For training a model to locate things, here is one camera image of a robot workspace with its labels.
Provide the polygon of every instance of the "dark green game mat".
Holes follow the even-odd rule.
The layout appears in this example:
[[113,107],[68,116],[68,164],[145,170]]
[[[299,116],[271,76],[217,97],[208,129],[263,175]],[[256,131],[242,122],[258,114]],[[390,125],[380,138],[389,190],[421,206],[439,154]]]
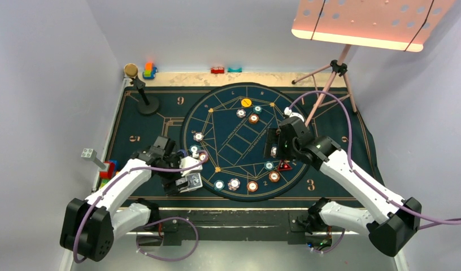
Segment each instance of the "dark green game mat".
[[[134,151],[152,145],[159,135],[175,140],[178,145],[176,150],[188,150],[191,145],[200,145],[209,152],[211,158],[203,165],[201,173],[206,188],[167,197],[158,176],[155,176],[139,187],[124,205],[128,206],[137,198],[145,198],[161,207],[174,208],[308,208],[324,196],[346,206],[361,207],[338,183],[301,163],[291,162],[292,171],[281,172],[278,183],[268,182],[268,174],[261,171],[263,163],[269,160],[262,157],[264,131],[269,127],[276,128],[290,101],[310,90],[312,89],[269,88],[255,83],[239,83],[218,88],[146,87],[146,93],[159,98],[160,110],[156,115],[141,116],[137,112],[139,93],[132,87],[124,89],[106,155],[106,160],[118,161],[118,170]],[[331,88],[330,92],[337,97],[347,95],[345,88]],[[258,124],[247,121],[252,107],[244,107],[241,104],[243,98],[249,98],[253,105],[266,109],[263,111],[265,114],[259,115],[261,121]],[[306,116],[315,101],[316,95],[309,95],[298,103],[294,111],[302,112]],[[350,100],[347,98],[342,102],[349,111],[353,126],[353,161],[378,182],[383,183],[377,167],[372,135],[361,115],[352,113]],[[237,117],[236,111],[239,108],[246,110],[246,117]],[[311,129],[317,136],[330,136],[346,150],[347,124],[337,103],[320,107],[311,124]],[[205,140],[194,141],[195,132],[203,132]],[[271,161],[274,165],[278,164],[276,159]],[[238,178],[241,183],[236,191],[227,188],[227,182],[232,177]],[[213,183],[218,179],[226,184],[226,188],[219,193],[212,189]],[[249,181],[258,183],[258,190],[254,195],[247,192],[246,184]]]

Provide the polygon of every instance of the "red toy block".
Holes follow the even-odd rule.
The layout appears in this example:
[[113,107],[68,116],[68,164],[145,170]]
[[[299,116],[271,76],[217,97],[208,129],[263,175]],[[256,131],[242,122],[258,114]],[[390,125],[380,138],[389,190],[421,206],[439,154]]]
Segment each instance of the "red toy block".
[[277,167],[278,171],[291,171],[292,167],[284,160],[281,160],[279,166]]
[[218,74],[218,73],[224,73],[225,69],[224,67],[212,67],[211,68],[211,73]]
[[99,171],[99,177],[102,179],[112,179],[116,165],[113,162],[104,162],[104,164],[108,164],[109,167],[107,171]]

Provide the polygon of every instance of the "pink tripod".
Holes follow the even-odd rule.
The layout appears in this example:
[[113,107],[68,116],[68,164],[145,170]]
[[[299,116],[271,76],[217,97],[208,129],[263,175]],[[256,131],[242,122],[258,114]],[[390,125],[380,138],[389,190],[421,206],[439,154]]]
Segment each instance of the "pink tripod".
[[[325,65],[322,68],[317,69],[317,70],[305,75],[304,77],[301,77],[299,79],[293,80],[292,84],[296,84],[297,82],[299,82],[301,80],[304,80],[305,78],[308,78],[310,76],[312,76],[312,78],[314,79],[314,84],[315,84],[314,75],[316,73],[319,73],[319,72],[321,72],[321,71],[323,71],[325,69],[328,69],[328,68],[332,67],[332,73],[330,74],[329,80],[327,80],[327,83],[325,84],[325,87],[324,87],[323,91],[326,91],[326,92],[329,91],[330,86],[332,85],[332,83],[333,83],[335,77],[337,76],[337,74],[339,76],[343,76],[343,81],[345,82],[345,85],[347,86],[347,95],[340,98],[340,100],[350,98],[350,103],[352,104],[352,110],[354,111],[354,113],[357,113],[357,107],[355,106],[354,95],[352,93],[352,87],[350,86],[350,83],[349,83],[349,75],[347,74],[347,65],[343,63],[343,60],[345,59],[345,57],[349,53],[350,46],[351,46],[350,44],[345,45],[345,47],[343,48],[342,53],[340,54],[340,57],[338,58],[338,60],[333,60],[333,61],[331,61],[330,64]],[[324,97],[325,97],[325,94],[320,94],[318,96],[317,102],[315,102],[314,107],[312,108],[312,111],[310,112],[310,114],[307,117],[307,120],[305,122],[306,126],[308,126],[308,124],[312,120],[312,117],[314,116],[315,111],[317,110],[317,108],[319,108],[321,106],[331,104],[331,103],[336,103],[335,100],[332,100],[332,101],[326,102],[326,103],[322,103],[322,101],[324,100]]]

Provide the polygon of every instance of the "circular game board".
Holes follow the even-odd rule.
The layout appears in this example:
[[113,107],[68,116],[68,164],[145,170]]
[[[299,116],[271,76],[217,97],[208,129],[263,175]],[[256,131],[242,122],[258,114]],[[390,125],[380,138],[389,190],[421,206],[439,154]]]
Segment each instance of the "circular game board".
[[[188,112],[181,128],[184,149],[190,153],[190,147],[197,145],[209,153],[201,172],[204,187],[227,199],[256,202],[279,196],[297,184],[307,165],[290,162],[292,169],[280,171],[277,182],[270,181],[271,171],[264,167],[270,161],[272,171],[278,172],[279,159],[264,158],[264,145],[267,129],[278,127],[284,119],[285,107],[291,102],[278,90],[255,83],[226,85],[204,95]],[[254,113],[254,106],[260,106],[262,111],[258,114],[259,121],[252,124],[249,116]],[[245,110],[245,117],[237,116],[240,109]],[[303,114],[298,106],[293,110]],[[196,141],[196,133],[202,133],[203,140]],[[240,185],[232,190],[229,182],[234,178]],[[224,181],[222,190],[214,189],[217,180]]]

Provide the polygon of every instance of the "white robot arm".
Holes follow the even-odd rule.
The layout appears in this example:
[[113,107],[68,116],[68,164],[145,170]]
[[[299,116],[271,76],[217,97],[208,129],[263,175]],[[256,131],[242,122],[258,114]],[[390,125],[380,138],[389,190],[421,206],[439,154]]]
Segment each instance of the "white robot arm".
[[265,156],[270,153],[268,150],[272,145],[277,145],[278,158],[299,160],[313,166],[338,182],[366,208],[350,208],[321,198],[308,209],[307,220],[299,222],[305,224],[310,232],[339,226],[366,234],[378,250],[392,257],[417,232],[420,219],[390,203],[392,200],[420,213],[421,204],[416,199],[404,200],[353,163],[353,170],[389,198],[384,199],[352,172],[347,153],[334,140],[329,137],[314,138],[301,117],[289,116],[279,123],[278,129],[269,129]]
[[[199,160],[184,157],[182,153],[171,153],[174,146],[174,141],[158,137],[153,146],[135,152],[119,174],[104,187],[85,200],[73,199],[66,208],[60,245],[73,250],[78,228],[94,202],[97,203],[85,221],[77,247],[79,254],[94,261],[100,261],[107,255],[114,240],[137,227],[160,220],[159,206],[143,199],[118,212],[131,193],[151,179],[154,173],[161,177],[167,195],[201,188],[203,184],[199,173],[202,166]],[[150,167],[161,171],[152,171]]]

